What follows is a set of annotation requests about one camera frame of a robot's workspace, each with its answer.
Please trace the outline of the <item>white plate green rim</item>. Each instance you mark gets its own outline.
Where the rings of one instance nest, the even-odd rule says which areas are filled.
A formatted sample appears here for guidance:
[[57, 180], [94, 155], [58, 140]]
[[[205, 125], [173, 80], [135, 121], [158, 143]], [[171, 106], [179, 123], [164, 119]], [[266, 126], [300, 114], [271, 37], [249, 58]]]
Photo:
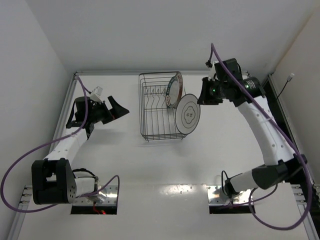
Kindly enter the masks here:
[[177, 130], [184, 135], [192, 133], [200, 121], [201, 107], [194, 94], [184, 95], [175, 111], [175, 125]]

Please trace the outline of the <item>dark green lettered rim plate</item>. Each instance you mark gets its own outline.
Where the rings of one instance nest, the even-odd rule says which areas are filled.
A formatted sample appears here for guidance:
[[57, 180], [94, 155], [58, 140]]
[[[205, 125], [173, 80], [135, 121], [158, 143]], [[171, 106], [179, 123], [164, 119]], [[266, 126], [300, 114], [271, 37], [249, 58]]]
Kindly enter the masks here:
[[178, 96], [178, 87], [179, 87], [176, 74], [170, 79], [167, 85], [166, 93], [165, 93], [165, 103], [166, 103], [166, 106], [170, 109], [176, 108], [175, 105], [176, 105], [176, 100]]

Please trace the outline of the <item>orange sunburst plate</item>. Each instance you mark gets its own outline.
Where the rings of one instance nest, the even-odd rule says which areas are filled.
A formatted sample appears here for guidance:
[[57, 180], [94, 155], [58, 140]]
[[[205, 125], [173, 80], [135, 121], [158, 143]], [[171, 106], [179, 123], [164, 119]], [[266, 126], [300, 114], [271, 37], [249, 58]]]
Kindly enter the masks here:
[[177, 95], [177, 99], [176, 99], [176, 102], [175, 102], [175, 107], [178, 106], [181, 98], [182, 98], [182, 93], [183, 93], [183, 76], [182, 76], [182, 73], [180, 71], [178, 71], [176, 73], [176, 78], [177, 78], [177, 81], [178, 81], [178, 95]]

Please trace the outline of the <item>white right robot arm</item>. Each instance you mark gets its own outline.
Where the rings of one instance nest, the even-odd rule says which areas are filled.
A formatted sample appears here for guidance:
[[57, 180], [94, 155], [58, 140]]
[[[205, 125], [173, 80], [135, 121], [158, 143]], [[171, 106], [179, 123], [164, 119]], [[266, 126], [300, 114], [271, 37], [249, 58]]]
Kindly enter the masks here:
[[249, 171], [226, 178], [222, 192], [230, 199], [241, 191], [253, 188], [266, 190], [296, 175], [303, 167], [298, 155], [278, 131], [278, 125], [270, 111], [265, 91], [256, 77], [243, 78], [237, 60], [224, 61], [225, 66], [251, 95], [248, 98], [232, 80], [220, 63], [206, 66], [215, 73], [202, 79], [199, 105], [219, 105], [229, 100], [243, 115], [252, 130], [264, 164]]

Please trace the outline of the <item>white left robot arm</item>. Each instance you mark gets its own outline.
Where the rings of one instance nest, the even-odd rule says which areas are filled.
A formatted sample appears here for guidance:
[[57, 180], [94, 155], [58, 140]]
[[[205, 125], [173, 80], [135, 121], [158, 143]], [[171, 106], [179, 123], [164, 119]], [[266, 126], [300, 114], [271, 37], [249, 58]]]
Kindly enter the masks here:
[[36, 160], [31, 166], [35, 204], [72, 204], [77, 197], [96, 193], [98, 178], [75, 177], [71, 163], [92, 135], [95, 124], [105, 125], [129, 114], [129, 110], [118, 104], [112, 96], [107, 99], [111, 109], [96, 97], [82, 96], [74, 100], [66, 123], [66, 135], [43, 160]]

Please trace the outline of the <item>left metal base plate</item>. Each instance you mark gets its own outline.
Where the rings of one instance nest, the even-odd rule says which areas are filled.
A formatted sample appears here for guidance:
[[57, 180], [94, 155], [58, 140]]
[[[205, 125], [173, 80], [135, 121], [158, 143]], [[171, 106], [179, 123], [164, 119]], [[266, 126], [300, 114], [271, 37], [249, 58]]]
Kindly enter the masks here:
[[88, 207], [95, 204], [97, 207], [116, 207], [118, 190], [119, 187], [117, 185], [109, 185], [96, 195], [76, 198], [72, 205]]

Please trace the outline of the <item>metal base plate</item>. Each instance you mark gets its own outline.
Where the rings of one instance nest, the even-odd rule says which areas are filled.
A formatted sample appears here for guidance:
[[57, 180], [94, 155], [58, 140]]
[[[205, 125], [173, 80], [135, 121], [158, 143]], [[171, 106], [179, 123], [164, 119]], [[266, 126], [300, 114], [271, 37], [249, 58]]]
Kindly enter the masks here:
[[88, 207], [95, 204], [97, 207], [116, 207], [118, 190], [119, 187], [117, 185], [109, 185], [96, 195], [76, 198], [72, 205]]
[[247, 205], [251, 190], [241, 191], [238, 195], [229, 198], [222, 191], [221, 185], [207, 185], [207, 198], [210, 207], [222, 207], [230, 205]]

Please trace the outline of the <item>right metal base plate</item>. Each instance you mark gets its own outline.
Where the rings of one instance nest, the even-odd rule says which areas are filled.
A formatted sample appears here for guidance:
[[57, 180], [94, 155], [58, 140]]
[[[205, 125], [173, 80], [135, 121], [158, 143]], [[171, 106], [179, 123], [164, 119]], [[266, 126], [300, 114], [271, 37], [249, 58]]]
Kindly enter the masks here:
[[222, 207], [230, 205], [247, 205], [251, 190], [241, 191], [238, 195], [229, 198], [222, 191], [221, 185], [207, 185], [207, 198], [210, 207]]

